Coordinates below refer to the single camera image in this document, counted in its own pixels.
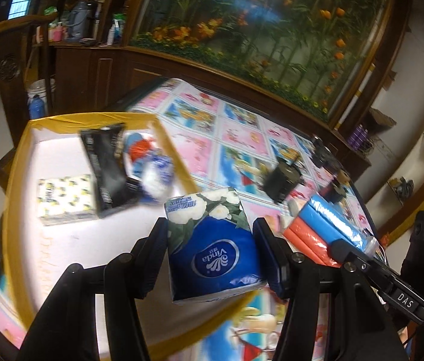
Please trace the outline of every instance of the vinda logo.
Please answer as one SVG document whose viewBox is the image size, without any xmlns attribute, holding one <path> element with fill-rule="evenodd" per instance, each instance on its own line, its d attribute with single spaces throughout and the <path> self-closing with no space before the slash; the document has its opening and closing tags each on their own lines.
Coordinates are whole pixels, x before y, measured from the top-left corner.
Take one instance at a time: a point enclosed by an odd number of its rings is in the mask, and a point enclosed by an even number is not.
<svg viewBox="0 0 424 361">
<path fill-rule="evenodd" d="M 196 253 L 192 270 L 201 277 L 219 277 L 232 270 L 239 260 L 239 249 L 229 239 L 221 239 Z"/>
</svg>

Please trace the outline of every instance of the blue bottle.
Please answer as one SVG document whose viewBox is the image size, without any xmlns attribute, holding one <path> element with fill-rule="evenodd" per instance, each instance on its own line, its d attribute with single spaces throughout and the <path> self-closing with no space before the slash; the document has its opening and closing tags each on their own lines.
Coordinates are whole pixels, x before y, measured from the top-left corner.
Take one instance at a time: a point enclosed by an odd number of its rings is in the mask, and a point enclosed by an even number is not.
<svg viewBox="0 0 424 361">
<path fill-rule="evenodd" d="M 28 105 L 28 111 L 30 112 L 30 119 L 45 117 L 45 102 L 41 97 L 35 95 Z"/>
</svg>

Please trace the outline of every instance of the table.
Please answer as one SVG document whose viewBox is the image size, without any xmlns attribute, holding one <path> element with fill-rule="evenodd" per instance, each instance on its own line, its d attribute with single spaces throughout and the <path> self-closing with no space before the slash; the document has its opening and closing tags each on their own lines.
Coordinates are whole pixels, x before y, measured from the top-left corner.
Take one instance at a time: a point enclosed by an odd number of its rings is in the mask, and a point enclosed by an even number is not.
<svg viewBox="0 0 424 361">
<path fill-rule="evenodd" d="M 278 216 L 288 214 L 287 205 L 275 205 L 261 191 L 260 176 L 252 172 L 252 168 L 273 167 L 278 156 L 291 159 L 298 155 L 305 183 L 291 196 L 304 199 L 331 180 L 330 174 L 317 169 L 310 161 L 312 147 L 306 137 L 246 105 L 178 79 L 162 79 L 158 88 L 149 88 L 147 92 L 140 93 L 138 101 L 137 98 L 120 101 L 116 108 L 157 113 L 197 185 L 204 190 L 235 187 L 251 223 L 257 217 L 265 217 L 278 230 Z M 343 213 L 358 227 L 375 232 L 364 208 L 352 186 L 347 190 Z M 323 358 L 327 295 L 322 295 L 321 305 L 314 359 Z M 270 359 L 285 310 L 286 304 L 265 289 L 232 320 L 172 358 L 185 361 L 207 357 L 218 361 L 228 354 L 233 360 L 251 361 L 258 356 Z M 0 278 L 0 332 L 17 347 L 25 335 L 4 277 Z M 230 338 L 239 345 L 237 348 L 230 345 Z"/>
</svg>

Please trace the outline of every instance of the yellow patterned tissue pack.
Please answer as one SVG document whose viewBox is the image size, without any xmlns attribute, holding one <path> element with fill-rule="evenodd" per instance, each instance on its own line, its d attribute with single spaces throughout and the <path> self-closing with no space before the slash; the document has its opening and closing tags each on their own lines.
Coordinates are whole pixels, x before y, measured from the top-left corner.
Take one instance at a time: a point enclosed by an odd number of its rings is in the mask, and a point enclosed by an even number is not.
<svg viewBox="0 0 424 361">
<path fill-rule="evenodd" d="M 94 185 L 89 174 L 40 179 L 37 205 L 38 217 L 43 225 L 98 218 Z"/>
</svg>

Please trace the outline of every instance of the aquarium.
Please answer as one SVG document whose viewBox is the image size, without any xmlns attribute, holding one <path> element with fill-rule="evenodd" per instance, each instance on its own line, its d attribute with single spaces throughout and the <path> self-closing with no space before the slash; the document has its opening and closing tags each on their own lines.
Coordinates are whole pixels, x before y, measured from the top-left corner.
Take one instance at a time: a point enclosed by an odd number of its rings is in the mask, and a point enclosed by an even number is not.
<svg viewBox="0 0 424 361">
<path fill-rule="evenodd" d="M 145 0 L 130 45 L 258 85 L 327 121 L 386 0 Z"/>
</svg>

